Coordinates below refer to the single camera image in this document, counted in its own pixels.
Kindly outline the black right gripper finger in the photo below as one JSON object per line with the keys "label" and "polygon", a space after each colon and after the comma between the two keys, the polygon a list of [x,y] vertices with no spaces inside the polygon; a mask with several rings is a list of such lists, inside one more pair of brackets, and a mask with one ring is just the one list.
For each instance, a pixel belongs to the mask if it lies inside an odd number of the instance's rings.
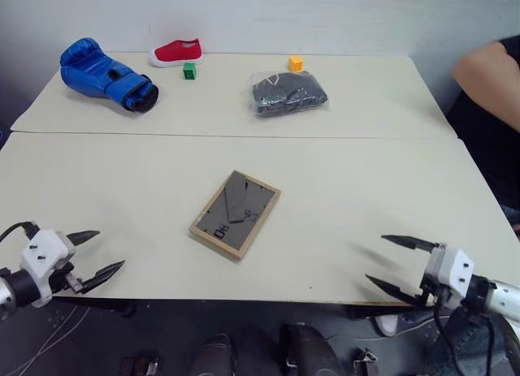
{"label": "black right gripper finger", "polygon": [[436,243],[420,240],[413,236],[383,235],[382,238],[408,249],[420,249],[428,253],[437,247]]}
{"label": "black right gripper finger", "polygon": [[398,299],[411,306],[424,306],[425,301],[422,295],[411,296],[404,293],[398,286],[388,283],[382,279],[377,279],[371,275],[366,274],[366,277],[379,289],[391,297]]}

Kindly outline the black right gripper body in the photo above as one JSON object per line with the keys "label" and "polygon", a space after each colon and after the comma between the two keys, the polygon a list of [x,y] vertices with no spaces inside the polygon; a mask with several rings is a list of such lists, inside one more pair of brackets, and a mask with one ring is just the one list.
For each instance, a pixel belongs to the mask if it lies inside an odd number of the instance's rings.
{"label": "black right gripper body", "polygon": [[430,296],[435,297],[435,304],[441,308],[451,308],[451,289],[449,286],[449,271],[451,254],[446,244],[434,244],[428,241],[419,241],[417,248],[429,252],[430,257],[424,270],[417,295],[417,300],[425,307]]}

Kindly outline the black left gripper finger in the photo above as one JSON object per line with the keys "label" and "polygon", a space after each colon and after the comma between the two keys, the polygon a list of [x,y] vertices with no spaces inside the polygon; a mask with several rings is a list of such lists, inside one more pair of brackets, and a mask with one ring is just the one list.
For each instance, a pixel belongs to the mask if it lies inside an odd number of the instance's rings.
{"label": "black left gripper finger", "polygon": [[98,236],[100,231],[87,230],[75,232],[67,235],[67,238],[74,246],[79,246],[91,240],[93,237]]}
{"label": "black left gripper finger", "polygon": [[125,260],[118,261],[98,270],[91,279],[82,283],[82,293],[86,294],[104,284],[124,265],[124,263]]}

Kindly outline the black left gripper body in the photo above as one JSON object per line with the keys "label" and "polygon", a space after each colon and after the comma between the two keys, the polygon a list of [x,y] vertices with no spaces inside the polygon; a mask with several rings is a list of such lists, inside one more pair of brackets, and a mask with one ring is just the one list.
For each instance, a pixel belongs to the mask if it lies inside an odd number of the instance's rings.
{"label": "black left gripper body", "polygon": [[76,246],[74,246],[68,238],[67,240],[71,244],[71,247],[68,248],[67,256],[61,258],[54,267],[53,273],[50,276],[50,288],[53,293],[71,289],[77,294],[82,289],[82,282],[72,273],[74,266],[71,263],[71,259],[76,253]]}

